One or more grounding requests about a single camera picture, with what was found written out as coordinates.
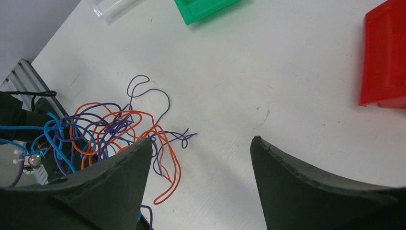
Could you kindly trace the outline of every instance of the white table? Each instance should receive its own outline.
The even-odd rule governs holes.
[[[383,1],[242,0],[192,26],[172,0],[143,1],[111,25],[82,1],[33,66],[69,113],[124,105],[137,74],[170,94],[164,128],[199,136],[175,144],[183,177],[152,206],[156,229],[266,229],[254,135],[344,177],[406,184],[404,111],[357,106],[363,17]],[[135,106],[158,115],[166,104],[151,93]],[[151,173],[143,203],[168,185]]]

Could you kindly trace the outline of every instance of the wire bundle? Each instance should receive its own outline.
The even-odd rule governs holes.
[[[136,84],[130,92],[130,86],[137,78],[144,78],[145,80]],[[23,149],[22,157],[29,157],[32,155],[44,156],[52,149],[59,170],[63,175],[68,175],[79,170],[73,165],[75,155],[78,157],[77,152],[80,153],[79,156],[81,157],[80,169],[84,169],[86,161],[89,166],[94,164],[93,160],[95,158],[93,156],[97,156],[97,161],[104,161],[112,156],[111,150],[113,150],[115,154],[118,154],[131,144],[144,138],[150,138],[154,150],[153,169],[156,174],[170,182],[170,187],[154,200],[154,204],[159,205],[175,192],[181,178],[180,163],[171,143],[179,140],[181,142],[181,147],[185,149],[188,146],[188,140],[197,135],[197,133],[187,134],[189,129],[186,129],[183,133],[167,131],[158,124],[170,110],[170,98],[163,90],[153,88],[135,95],[136,88],[149,81],[149,77],[145,75],[137,75],[131,79],[127,87],[127,96],[130,98],[130,101],[124,108],[121,108],[116,103],[86,103],[80,106],[74,115],[66,116],[62,119],[58,119],[55,115],[48,113],[52,120],[48,121],[44,127],[0,126],[0,129],[9,130],[43,130],[44,133],[36,138],[32,143],[30,150],[11,141],[3,139],[0,139],[0,141],[11,143]],[[134,110],[132,107],[133,99],[139,98],[146,93],[153,91],[164,94],[168,100],[167,109],[156,121],[151,114]],[[101,116],[100,109],[103,109],[106,114]],[[48,142],[43,143],[35,150],[37,140],[42,137],[45,137]],[[76,141],[78,140],[84,140],[86,142],[84,148],[81,149],[77,146]],[[70,159],[66,157],[69,156],[69,154],[64,154],[62,151],[64,143],[71,143]],[[162,162],[162,159],[167,153],[173,163],[173,173],[169,173],[167,167],[165,167]],[[63,163],[66,163],[69,166],[68,170],[63,169]],[[148,208],[152,215],[152,211],[148,206],[142,207]]]

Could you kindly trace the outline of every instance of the clear plastic box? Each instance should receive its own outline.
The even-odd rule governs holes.
[[[112,18],[137,0],[86,0],[100,18]]]

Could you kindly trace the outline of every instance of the green plastic box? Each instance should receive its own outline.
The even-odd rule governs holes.
[[[190,25],[239,0],[175,0],[185,23]]]

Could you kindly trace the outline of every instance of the red plastic box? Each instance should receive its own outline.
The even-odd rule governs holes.
[[[406,108],[406,0],[389,0],[365,16],[359,105]]]

